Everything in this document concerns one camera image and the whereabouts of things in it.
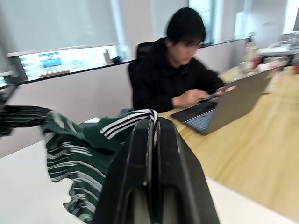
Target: windowsill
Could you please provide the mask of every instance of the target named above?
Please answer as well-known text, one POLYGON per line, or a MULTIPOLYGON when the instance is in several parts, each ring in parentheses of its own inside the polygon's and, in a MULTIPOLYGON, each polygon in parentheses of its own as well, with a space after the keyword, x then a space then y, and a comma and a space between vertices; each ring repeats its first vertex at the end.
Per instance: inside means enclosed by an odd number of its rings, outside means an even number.
MULTIPOLYGON (((208 44, 204 44, 202 48, 207 48, 207 47, 211 47, 211 46, 216 46, 216 45, 220 45, 220 44, 225 44, 225 43, 229 43, 229 42, 235 42, 235 41, 240 41, 240 40, 244 40, 246 38, 242 38, 242 39, 236 39, 236 40, 231 40, 231 41, 226 41, 226 42, 222 42, 222 43, 208 43, 208 44)), ((86 70, 80 70, 80 71, 75 71, 75 72, 68 72, 68 73, 63 73, 63 74, 58 74, 58 75, 53 75, 53 76, 47 76, 47 77, 40 77, 37 79, 33 79, 33 80, 27 80, 27 81, 23 81, 21 83, 19 83, 19 85, 23 85, 23 84, 28 84, 28 83, 33 83, 33 82, 39 82, 39 81, 43 81, 43 80, 47 80, 50 78, 56 78, 56 77, 62 77, 62 76, 68 76, 68 75, 72 75, 72 74, 77 74, 77 73, 81 73, 81 72, 87 72, 87 71, 92 71, 92 70, 98 70, 98 69, 104 69, 104 68, 108 68, 108 67, 112 67, 112 66, 117 66, 117 65, 121 65, 121 64, 127 64, 127 63, 131 63, 133 60, 128 60, 128 61, 124 61, 122 63, 118 63, 118 64, 110 64, 110 65, 105 65, 105 66, 101 66, 101 67, 96 67, 96 68, 92 68, 92 69, 86 69, 86 70)))

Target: window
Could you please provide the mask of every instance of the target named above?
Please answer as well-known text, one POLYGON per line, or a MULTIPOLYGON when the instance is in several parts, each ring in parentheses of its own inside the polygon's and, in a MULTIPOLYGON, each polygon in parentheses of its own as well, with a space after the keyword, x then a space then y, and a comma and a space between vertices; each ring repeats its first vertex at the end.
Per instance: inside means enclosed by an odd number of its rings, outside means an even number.
POLYGON ((6 82, 3 77, 0 77, 0 87, 5 86, 6 82))
POLYGON ((246 2, 247 0, 238 0, 236 4, 235 39, 246 37, 246 2))
POLYGON ((110 0, 0 0, 0 9, 9 56, 119 44, 110 0))
POLYGON ((286 13, 285 13, 284 34, 288 34, 294 30, 298 8, 299 8, 298 0, 288 0, 286 13))
POLYGON ((69 49, 20 56, 28 80, 55 72, 76 72, 106 65, 103 53, 117 57, 116 46, 69 49))
POLYGON ((196 10, 206 26, 205 43, 212 42, 214 0, 189 0, 189 7, 196 10))
POLYGON ((188 0, 152 0, 152 20, 155 39, 165 37, 170 18, 180 8, 188 7, 188 0))

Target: laptop keyboard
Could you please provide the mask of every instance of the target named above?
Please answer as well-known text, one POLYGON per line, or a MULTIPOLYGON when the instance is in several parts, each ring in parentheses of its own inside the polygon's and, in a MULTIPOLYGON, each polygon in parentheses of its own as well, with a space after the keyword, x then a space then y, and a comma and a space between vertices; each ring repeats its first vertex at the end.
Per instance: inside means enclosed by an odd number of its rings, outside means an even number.
POLYGON ((210 120, 215 110, 211 110, 195 118, 192 118, 185 122, 185 124, 194 127, 197 130, 204 131, 209 127, 210 120))

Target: office chair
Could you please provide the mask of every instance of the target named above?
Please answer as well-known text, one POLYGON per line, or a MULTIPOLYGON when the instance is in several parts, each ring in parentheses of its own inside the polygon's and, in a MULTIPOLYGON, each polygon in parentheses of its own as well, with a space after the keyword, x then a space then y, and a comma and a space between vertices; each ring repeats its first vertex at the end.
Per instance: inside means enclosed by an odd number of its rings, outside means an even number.
MULTIPOLYGON (((140 43, 137 45, 136 53, 135 53, 136 59, 128 65, 128 74, 129 74, 129 79, 130 79, 132 88, 133 88, 135 70, 136 70, 138 64, 140 63, 140 61, 142 61, 148 55, 148 53, 149 53, 150 49, 153 47, 153 45, 154 45, 154 42, 145 42, 145 43, 140 43)), ((134 110, 133 108, 122 109, 120 115, 129 113, 133 110, 134 110)))

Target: red object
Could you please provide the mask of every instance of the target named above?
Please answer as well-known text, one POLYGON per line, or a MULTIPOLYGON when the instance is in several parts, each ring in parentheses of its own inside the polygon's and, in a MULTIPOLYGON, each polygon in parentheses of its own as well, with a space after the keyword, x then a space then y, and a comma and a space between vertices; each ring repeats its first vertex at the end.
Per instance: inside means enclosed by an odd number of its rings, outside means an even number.
POLYGON ((293 74, 294 75, 299 74, 299 66, 296 66, 296 67, 293 68, 293 74))
POLYGON ((252 69, 256 69, 257 66, 261 63, 262 57, 261 56, 256 56, 253 59, 253 68, 252 69))

